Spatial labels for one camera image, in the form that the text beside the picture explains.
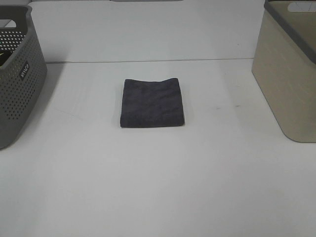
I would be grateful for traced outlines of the beige plastic basket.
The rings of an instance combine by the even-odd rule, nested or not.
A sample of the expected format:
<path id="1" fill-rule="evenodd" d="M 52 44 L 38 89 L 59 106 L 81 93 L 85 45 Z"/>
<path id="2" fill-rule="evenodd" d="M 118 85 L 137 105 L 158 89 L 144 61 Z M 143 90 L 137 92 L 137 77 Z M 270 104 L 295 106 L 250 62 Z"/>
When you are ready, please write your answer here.
<path id="1" fill-rule="evenodd" d="M 284 135 L 316 141 L 316 2 L 267 0 L 252 73 Z"/>

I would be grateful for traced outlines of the grey perforated plastic basket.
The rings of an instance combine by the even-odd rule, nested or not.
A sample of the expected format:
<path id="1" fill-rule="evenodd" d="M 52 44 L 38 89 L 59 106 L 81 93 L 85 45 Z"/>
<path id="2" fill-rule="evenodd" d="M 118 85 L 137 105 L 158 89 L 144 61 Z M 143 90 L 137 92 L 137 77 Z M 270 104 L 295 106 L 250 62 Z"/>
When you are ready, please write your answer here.
<path id="1" fill-rule="evenodd" d="M 0 18 L 15 27 L 0 30 L 0 147 L 18 137 L 41 93 L 47 75 L 28 5 L 1 5 Z"/>

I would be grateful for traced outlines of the dark grey towel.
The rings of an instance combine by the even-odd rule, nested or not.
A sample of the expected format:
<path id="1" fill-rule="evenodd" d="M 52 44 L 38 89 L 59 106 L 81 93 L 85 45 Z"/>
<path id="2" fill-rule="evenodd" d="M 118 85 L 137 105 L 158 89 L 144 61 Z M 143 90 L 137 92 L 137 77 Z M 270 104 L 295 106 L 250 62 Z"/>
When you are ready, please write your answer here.
<path id="1" fill-rule="evenodd" d="M 124 81 L 120 126 L 155 128 L 183 126 L 185 116 L 177 78 L 163 81 Z"/>

